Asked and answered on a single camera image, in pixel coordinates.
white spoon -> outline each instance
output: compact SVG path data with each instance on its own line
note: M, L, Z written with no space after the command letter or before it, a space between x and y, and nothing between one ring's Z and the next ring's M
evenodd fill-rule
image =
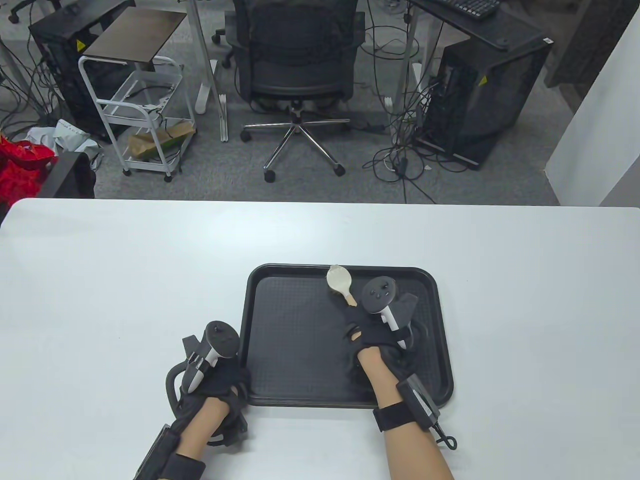
M350 307L358 306L356 299L354 299L349 291L351 287L351 273L349 273L349 270L345 267L331 265L331 268L326 273L326 283L329 284L331 290L341 293Z

forearm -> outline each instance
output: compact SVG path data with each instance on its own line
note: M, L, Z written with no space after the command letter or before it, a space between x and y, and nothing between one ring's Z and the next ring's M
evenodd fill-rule
M358 360L373 386L379 408L402 401L396 389L398 379L385 365L380 349L362 350ZM386 431L385 443L392 480L453 479L431 433L423 432L416 422Z
M220 427L229 413L229 405L217 398L207 398L200 411L184 429L178 455L200 460L211 435Z

cart wheel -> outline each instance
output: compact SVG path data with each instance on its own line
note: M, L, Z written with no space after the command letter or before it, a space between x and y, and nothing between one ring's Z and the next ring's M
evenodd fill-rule
M276 181L276 172L273 170L265 170L264 181L267 183L274 183Z

red bag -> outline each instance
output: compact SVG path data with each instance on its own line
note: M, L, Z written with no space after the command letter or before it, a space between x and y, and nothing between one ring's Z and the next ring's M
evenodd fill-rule
M11 206L37 196L49 174L47 165L57 161L48 147L30 141L13 143L0 135L0 203Z

white desk leg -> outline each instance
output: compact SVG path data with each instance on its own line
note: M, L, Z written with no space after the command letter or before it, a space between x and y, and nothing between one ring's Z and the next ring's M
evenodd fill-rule
M427 42L423 47L422 63L414 63L412 65L413 76L415 78L416 90L420 95L427 90L431 80L431 66L433 64L433 55L438 45L440 32L442 31L442 20L437 19L433 15L429 15L429 30L427 32ZM420 101L427 104L427 98L423 96Z
M202 33L202 23L200 22L200 14L198 13L196 0L189 0L187 2L187 15L189 17L191 35L193 36L193 41L196 45L196 56L199 64L204 70L204 78L200 85L198 98L196 99L195 111L199 115L202 115L207 111L209 92L212 91L213 98L216 103L216 109L218 110L218 115L220 117L220 140L228 141L227 96L218 94L218 87L215 79L218 60L209 59L209 51L207 50L207 44L204 40L204 34Z
M40 11L42 12L42 15L44 17L46 17L47 15L53 13L53 5L48 2L47 0L36 0L36 3L38 4L38 7L40 9Z
M396 89L396 96L385 97L385 108L387 111L392 112L389 116L389 130L391 131L391 142L395 145L397 143L397 132L401 126L404 118L399 118L398 115L403 112L404 109L404 94L406 91L406 76L409 71L409 65L411 63L411 53L413 49L413 39L415 38L415 30L418 26L418 17L421 10L419 8L412 8L411 24L409 25L409 35L406 39L406 48L404 49L404 58L400 67L400 76L398 79L398 86Z
M404 92L406 90L406 76L409 71L409 64L411 63L411 52L413 50L413 39L415 38L415 30L418 27L418 17L422 10L419 8L413 8L411 12L411 24L409 25L409 35L406 39L406 47L404 49L404 58L400 67L400 76L398 78L398 86L396 89L396 96L393 98L394 114L398 115L404 108Z
M28 95L31 100L33 100L33 104L35 105L35 109L38 112L38 115L42 118L45 118L47 116L47 113L38 106L38 102L35 101L35 98L33 96L33 91L30 88L30 85L27 82L27 79L22 74L22 70L20 69L20 67L18 67L18 64L13 59L13 55L11 55L11 52L9 51L7 46L4 44L1 37L0 37L0 60L2 60L2 64L6 66L7 70L11 72L13 81L18 84L18 86L22 89L22 91L24 91L24 93Z

